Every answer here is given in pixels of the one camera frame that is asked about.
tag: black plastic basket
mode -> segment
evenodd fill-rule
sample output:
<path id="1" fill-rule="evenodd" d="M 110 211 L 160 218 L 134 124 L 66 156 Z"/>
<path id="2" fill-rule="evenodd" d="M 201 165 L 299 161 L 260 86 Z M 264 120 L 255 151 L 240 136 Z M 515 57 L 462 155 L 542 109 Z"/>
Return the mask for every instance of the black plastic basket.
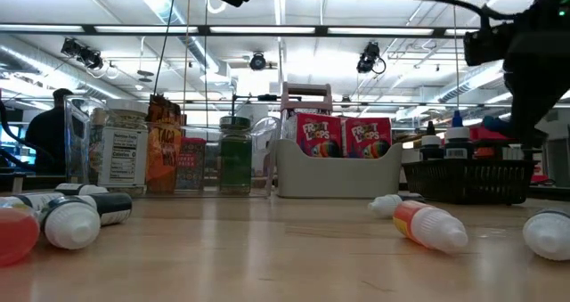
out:
<path id="1" fill-rule="evenodd" d="M 534 162 L 437 159 L 403 164 L 410 192 L 455 204 L 520 204 L 526 200 Z"/>

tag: green jar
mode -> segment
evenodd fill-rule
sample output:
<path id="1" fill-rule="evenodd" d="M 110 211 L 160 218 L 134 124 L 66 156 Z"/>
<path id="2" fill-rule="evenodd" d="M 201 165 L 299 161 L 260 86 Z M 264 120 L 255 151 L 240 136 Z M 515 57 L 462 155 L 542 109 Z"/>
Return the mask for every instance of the green jar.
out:
<path id="1" fill-rule="evenodd" d="M 220 194 L 249 195 L 252 143 L 247 118 L 220 118 Z"/>

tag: person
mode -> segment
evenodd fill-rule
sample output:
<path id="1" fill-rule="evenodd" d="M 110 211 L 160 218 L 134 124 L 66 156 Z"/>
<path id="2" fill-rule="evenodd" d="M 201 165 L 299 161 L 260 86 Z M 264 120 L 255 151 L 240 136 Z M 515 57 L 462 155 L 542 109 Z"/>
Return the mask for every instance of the person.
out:
<path id="1" fill-rule="evenodd" d="M 53 109 L 35 116 L 29 123 L 26 142 L 32 143 L 53 156 L 36 151 L 37 173 L 65 174 L 65 111 L 63 100 L 73 94 L 69 89 L 60 88 L 53 92 Z"/>

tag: table surface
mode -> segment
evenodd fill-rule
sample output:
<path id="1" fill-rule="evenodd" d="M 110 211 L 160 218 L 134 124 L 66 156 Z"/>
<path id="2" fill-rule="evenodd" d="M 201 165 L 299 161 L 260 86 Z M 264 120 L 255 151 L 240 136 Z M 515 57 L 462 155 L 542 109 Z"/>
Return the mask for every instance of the table surface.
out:
<path id="1" fill-rule="evenodd" d="M 570 264 L 535 256 L 539 208 L 436 204 L 466 226 L 446 256 L 406 240 L 366 200 L 136 200 L 77 251 L 38 243 L 0 269 L 2 301 L 568 301 Z"/>

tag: froot loops box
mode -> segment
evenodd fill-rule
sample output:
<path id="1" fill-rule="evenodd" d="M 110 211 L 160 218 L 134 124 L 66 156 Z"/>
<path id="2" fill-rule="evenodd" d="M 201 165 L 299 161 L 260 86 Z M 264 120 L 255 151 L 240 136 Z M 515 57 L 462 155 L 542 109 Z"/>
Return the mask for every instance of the froot loops box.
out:
<path id="1" fill-rule="evenodd" d="M 342 142 L 344 157 L 378 159 L 392 144 L 390 118 L 346 118 Z"/>
<path id="2" fill-rule="evenodd" d="M 285 137 L 312 157 L 342 157 L 340 118 L 298 113 L 287 119 Z"/>

